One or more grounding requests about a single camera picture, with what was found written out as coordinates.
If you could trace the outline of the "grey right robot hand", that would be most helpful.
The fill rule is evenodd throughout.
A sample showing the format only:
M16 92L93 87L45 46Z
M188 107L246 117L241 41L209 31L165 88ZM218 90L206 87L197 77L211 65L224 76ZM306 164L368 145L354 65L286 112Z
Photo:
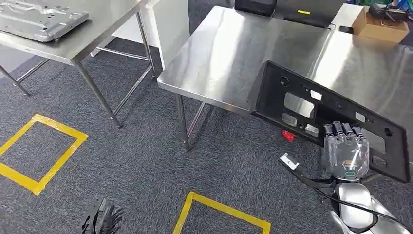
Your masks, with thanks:
M345 181L359 181L367 174L370 144L361 128L334 121L324 125L324 153L326 171Z

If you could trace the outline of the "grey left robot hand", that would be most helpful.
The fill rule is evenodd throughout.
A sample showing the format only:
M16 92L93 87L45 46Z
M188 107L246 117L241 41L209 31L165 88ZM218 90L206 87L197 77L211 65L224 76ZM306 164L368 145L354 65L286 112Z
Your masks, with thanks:
M122 221L123 208L116 208L114 205L109 206L103 215L101 220L100 234L116 234L120 228L118 224Z

